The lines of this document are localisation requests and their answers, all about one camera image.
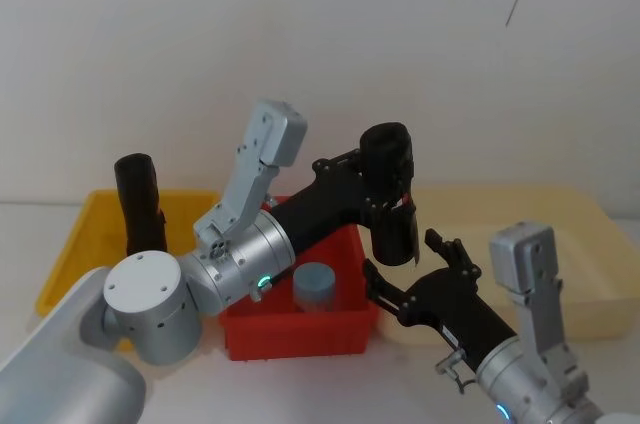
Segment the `yellow plastic tray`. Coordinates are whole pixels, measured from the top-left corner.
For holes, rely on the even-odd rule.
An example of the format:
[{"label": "yellow plastic tray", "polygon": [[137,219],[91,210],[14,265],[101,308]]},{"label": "yellow plastic tray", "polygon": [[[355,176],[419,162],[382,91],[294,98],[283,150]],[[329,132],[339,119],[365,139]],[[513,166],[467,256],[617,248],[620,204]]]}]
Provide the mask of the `yellow plastic tray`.
[{"label": "yellow plastic tray", "polygon": [[[193,223],[219,200],[215,192],[160,191],[168,251],[176,256],[195,247]],[[36,311],[46,316],[71,286],[96,267],[112,267],[126,257],[124,217],[115,190],[91,193],[45,283]]]},{"label": "yellow plastic tray", "polygon": [[[447,239],[462,239],[471,259],[482,268],[480,296],[517,329],[515,309],[493,278],[489,240],[504,227],[532,219],[555,229],[568,337],[617,338],[634,325],[640,308],[640,255],[591,198],[568,188],[527,185],[434,187],[415,190],[413,196],[418,208],[420,263],[417,267],[377,265],[401,289],[445,265],[422,242],[425,230],[433,227]],[[362,236],[365,252],[372,258],[370,242],[368,234]],[[387,313],[380,313],[378,330],[405,344],[442,342],[435,331],[424,326],[404,328]]]}]

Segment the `green led light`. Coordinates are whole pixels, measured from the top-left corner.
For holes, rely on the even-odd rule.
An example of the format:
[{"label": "green led light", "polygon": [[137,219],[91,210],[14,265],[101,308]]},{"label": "green led light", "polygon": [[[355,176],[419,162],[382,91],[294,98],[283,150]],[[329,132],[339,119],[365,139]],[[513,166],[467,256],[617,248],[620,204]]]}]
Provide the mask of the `green led light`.
[{"label": "green led light", "polygon": [[258,281],[258,287],[263,287],[271,280],[271,276],[264,276]]}]

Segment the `red plastic bin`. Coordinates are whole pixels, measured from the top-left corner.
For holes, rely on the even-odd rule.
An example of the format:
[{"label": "red plastic bin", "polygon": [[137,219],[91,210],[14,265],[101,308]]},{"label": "red plastic bin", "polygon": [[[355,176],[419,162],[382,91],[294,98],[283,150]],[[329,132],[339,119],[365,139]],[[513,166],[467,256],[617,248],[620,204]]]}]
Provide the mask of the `red plastic bin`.
[{"label": "red plastic bin", "polygon": [[298,256],[294,265],[323,262],[336,273],[335,310],[306,313],[293,302],[289,276],[254,303],[248,298],[220,316],[229,359],[360,354],[377,308],[365,296],[365,259],[356,226],[346,226]]}]

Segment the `gray cylinder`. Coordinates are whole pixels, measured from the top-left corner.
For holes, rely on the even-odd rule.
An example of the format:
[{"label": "gray cylinder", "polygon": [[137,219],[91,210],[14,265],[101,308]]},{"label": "gray cylinder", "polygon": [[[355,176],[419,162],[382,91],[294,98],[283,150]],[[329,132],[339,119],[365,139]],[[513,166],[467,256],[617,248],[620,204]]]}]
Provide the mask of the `gray cylinder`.
[{"label": "gray cylinder", "polygon": [[293,265],[296,258],[280,224],[264,211],[223,246],[220,257],[196,249],[180,258],[198,309],[206,315],[215,316],[248,295],[259,300],[264,282]]},{"label": "gray cylinder", "polygon": [[172,364],[197,347],[200,318],[170,254],[144,251],[120,261],[107,276],[104,296],[143,361]]},{"label": "gray cylinder", "polygon": [[293,273],[293,300],[306,312],[332,311],[336,274],[326,264],[307,262]]},{"label": "gray cylinder", "polygon": [[509,422],[518,424],[593,424],[602,416],[586,397],[567,403],[549,392],[525,362],[520,340],[513,337],[496,347],[476,372],[478,384]]}]

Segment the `table surface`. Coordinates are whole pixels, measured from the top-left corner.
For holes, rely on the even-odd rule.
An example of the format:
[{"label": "table surface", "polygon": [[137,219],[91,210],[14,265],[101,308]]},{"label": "table surface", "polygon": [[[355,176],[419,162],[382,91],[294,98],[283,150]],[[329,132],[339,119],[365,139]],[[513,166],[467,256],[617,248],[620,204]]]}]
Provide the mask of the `table surface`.
[{"label": "table surface", "polygon": [[[0,362],[39,322],[34,302],[79,209],[0,204]],[[640,221],[616,222],[640,246]],[[574,349],[589,373],[590,396],[605,412],[640,414],[640,322],[623,340]],[[403,347],[374,336],[362,355],[231,362],[209,319],[200,349],[179,365],[154,368],[128,358],[148,385],[141,424],[500,422],[476,386],[461,396],[436,375],[434,364],[447,354],[445,345]]]}]

